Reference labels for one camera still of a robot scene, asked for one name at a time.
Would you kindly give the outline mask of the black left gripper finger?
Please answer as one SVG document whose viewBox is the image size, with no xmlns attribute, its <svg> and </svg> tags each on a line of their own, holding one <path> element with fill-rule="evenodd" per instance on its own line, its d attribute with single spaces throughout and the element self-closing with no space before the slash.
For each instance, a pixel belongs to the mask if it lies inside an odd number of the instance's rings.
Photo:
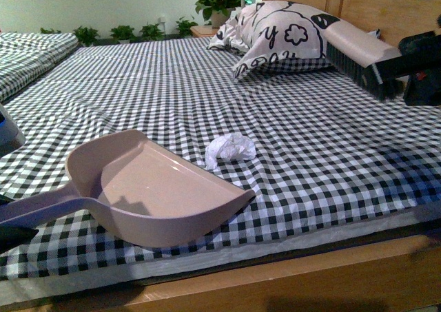
<svg viewBox="0 0 441 312">
<path fill-rule="evenodd" d="M 1 253 L 5 253 L 33 239 L 37 229 L 1 225 Z"/>
</svg>

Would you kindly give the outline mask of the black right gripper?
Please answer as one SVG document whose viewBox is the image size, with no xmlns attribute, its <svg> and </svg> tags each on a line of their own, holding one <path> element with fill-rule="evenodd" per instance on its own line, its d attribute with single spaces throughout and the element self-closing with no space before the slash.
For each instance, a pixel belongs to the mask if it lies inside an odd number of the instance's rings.
<svg viewBox="0 0 441 312">
<path fill-rule="evenodd" d="M 401 56 L 380 58 L 370 65 L 370 81 L 384 84 L 392 80 L 407 83 L 403 99 L 409 106 L 440 106 L 440 35 L 434 31 L 403 38 L 398 48 Z M 421 54 L 424 60 L 409 73 L 410 54 Z"/>
</svg>

